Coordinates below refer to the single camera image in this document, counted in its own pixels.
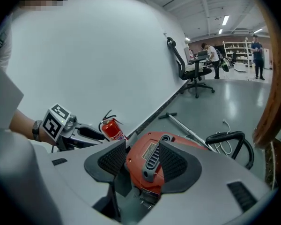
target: shelf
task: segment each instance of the shelf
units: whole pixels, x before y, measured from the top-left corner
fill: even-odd
[[[236,52],[235,54],[243,54],[243,55],[247,55],[247,53],[244,53],[244,52]]]
[[[226,50],[228,49],[247,49],[246,47],[226,47]]]
[[[224,44],[235,44],[235,43],[242,43],[242,44],[244,44],[245,42],[227,42],[227,43],[224,42]]]

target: white wall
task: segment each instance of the white wall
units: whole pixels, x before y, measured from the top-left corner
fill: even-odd
[[[142,1],[70,0],[17,17],[7,74],[24,93],[19,109],[42,119],[59,102],[95,127],[112,109],[134,131],[184,83],[163,34],[184,58],[180,25]]]

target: computer monitor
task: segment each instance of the computer monitor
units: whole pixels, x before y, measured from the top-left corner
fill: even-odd
[[[203,51],[200,51],[198,52],[198,58],[206,58],[208,57],[208,53],[207,53],[207,50],[203,50]]]

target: ceiling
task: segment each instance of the ceiling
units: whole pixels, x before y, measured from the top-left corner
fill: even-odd
[[[263,29],[259,35],[268,36],[264,18],[253,0],[151,0],[173,14],[185,36],[192,41],[222,35],[249,34]],[[228,22],[222,26],[225,15]]]

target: fire extinguisher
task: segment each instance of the fire extinguisher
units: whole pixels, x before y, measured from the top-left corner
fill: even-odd
[[[191,50],[191,49],[189,50],[189,55],[190,55],[190,57],[191,57],[191,60],[194,60],[193,54],[192,54],[192,50]]]
[[[121,140],[128,138],[124,135],[122,130],[119,128],[118,123],[120,123],[118,120],[116,120],[114,117],[116,115],[111,115],[107,117],[107,115],[111,112],[111,110],[104,116],[102,121],[99,123],[98,129],[101,133],[103,133],[108,141],[114,141],[114,140]]]

